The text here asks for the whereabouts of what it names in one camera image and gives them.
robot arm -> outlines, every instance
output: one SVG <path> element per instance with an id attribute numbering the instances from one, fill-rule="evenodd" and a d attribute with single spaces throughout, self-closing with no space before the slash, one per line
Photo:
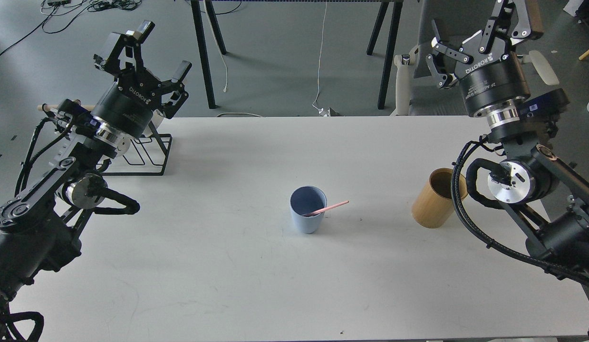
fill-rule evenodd
<path id="1" fill-rule="evenodd" d="M 138 31 L 111 33 L 102 55 L 94 56 L 99 69 L 115 77 L 113 86 L 103 95 L 92 112 L 77 102 L 64 100 L 46 120 L 53 121 L 60 137 L 69 142 L 50 163 L 51 169 L 33 185 L 25 188 L 26 177 L 18 183 L 16 196 L 0 207 L 0 339 L 23 337 L 14 321 L 35 322 L 29 340 L 38 340 L 43 320 L 38 313 L 9 312 L 8 303 L 23 285 L 31 285 L 40 270 L 59 271 L 81 255 L 79 236 L 92 214 L 135 214 L 140 205 L 133 199 L 111 190 L 101 176 L 105 157 L 114 158 L 123 141 L 138 138 L 151 121 L 153 110 L 171 118 L 186 100 L 182 80 L 191 67 L 183 61 L 170 79 L 161 82 L 142 64 L 140 44 L 153 28 L 145 21 Z M 120 69 L 121 52 L 131 59 Z M 161 102 L 161 95 L 172 93 Z M 30 166 L 23 166 L 27 173 Z M 55 212 L 57 197 L 70 208 Z M 99 207 L 104 199 L 120 203 L 123 208 Z"/>
<path id="2" fill-rule="evenodd" d="M 527 100 L 531 92 L 515 53 L 518 44 L 542 36 L 536 0 L 497 0 L 485 28 L 460 47 L 449 46 L 439 21 L 434 21 L 434 32 L 434 49 L 426 60 L 436 85 L 459 84 L 468 115 L 486 117 L 491 130 L 477 144 L 495 143 L 505 151 L 506 158 L 500 163 L 471 162 L 466 174 L 470 197 L 484 206 L 505 210 L 527 235 L 529 255 L 517 255 L 479 231 L 462 210 L 458 193 L 455 195 L 459 189 L 454 185 L 460 219 L 488 247 L 499 246 L 496 249 L 540 266 L 559 279 L 570 277 L 589 286 L 589 183 L 551 152 L 549 142 L 557 134 L 556 123 L 569 101 L 562 89 Z M 449 60 L 454 63 L 450 69 L 446 67 Z M 468 156 L 462 152 L 456 170 L 461 171 L 460 164 Z M 477 191 L 479 169 L 489 171 L 487 182 L 494 199 Z M 543 199 L 560 183 L 572 195 L 566 212 L 550 222 L 527 203 Z"/>

pink straw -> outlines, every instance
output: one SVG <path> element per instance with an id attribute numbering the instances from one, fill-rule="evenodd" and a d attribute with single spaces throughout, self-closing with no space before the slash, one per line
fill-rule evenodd
<path id="1" fill-rule="evenodd" d="M 303 215 L 303 216 L 305 216 L 305 217 L 311 217 L 311 216 L 315 216 L 315 215 L 317 215 L 317 214 L 322 214 L 322 212 L 325 212 L 325 211 L 327 211 L 327 210 L 334 209 L 334 208 L 336 208 L 336 207 L 340 207 L 340 206 L 342 206 L 343 204 L 347 204 L 347 203 L 349 203 L 349 201 L 343 201 L 343 202 L 341 202 L 341 203 L 333 204 L 333 205 L 331 205 L 331 206 L 329 206 L 329 207 L 326 207 L 326 208 L 321 208 L 321 209 L 318 209 L 318 210 L 316 210 L 316 211 L 312 211 L 312 212 L 310 212 L 309 214 L 305 214 L 305 215 Z"/>

gray chair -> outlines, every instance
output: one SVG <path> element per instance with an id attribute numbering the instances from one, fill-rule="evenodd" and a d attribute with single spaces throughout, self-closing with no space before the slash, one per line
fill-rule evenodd
<path id="1" fill-rule="evenodd" d="M 403 63 L 403 55 L 394 57 L 398 71 L 396 109 L 392 115 L 468 114 L 459 87 L 438 89 L 431 78 L 425 56 L 432 50 L 432 20 L 440 18 L 448 31 L 440 33 L 449 37 L 451 46 L 460 46 L 465 39 L 486 26 L 494 5 L 494 0 L 425 0 L 419 26 L 419 43 L 409 52 L 410 63 Z M 521 57 L 521 62 L 532 62 L 546 84 L 558 84 L 556 75 L 539 52 L 530 52 L 528 56 Z"/>

table surface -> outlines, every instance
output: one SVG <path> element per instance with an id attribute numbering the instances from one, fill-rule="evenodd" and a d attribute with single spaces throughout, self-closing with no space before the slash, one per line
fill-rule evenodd
<path id="1" fill-rule="evenodd" d="M 486 249 L 458 219 L 410 206 L 433 169 L 488 132 L 468 117 L 176 118 L 163 177 L 107 177 L 134 216 L 93 216 L 83 255 L 41 272 L 12 312 L 45 316 L 42 340 L 410 340 L 583 335 L 579 284 Z M 484 158 L 491 157 L 480 153 Z M 288 199 L 321 188 L 319 230 Z M 464 201 L 524 251 L 507 214 Z"/>

power strip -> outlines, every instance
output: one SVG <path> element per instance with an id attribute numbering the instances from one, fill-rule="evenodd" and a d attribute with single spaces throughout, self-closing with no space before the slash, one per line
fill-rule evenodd
<path id="1" fill-rule="evenodd" d="M 48 6 L 62 6 L 62 5 L 68 5 L 70 4 L 71 0 L 48 0 L 47 1 L 47 5 Z"/>

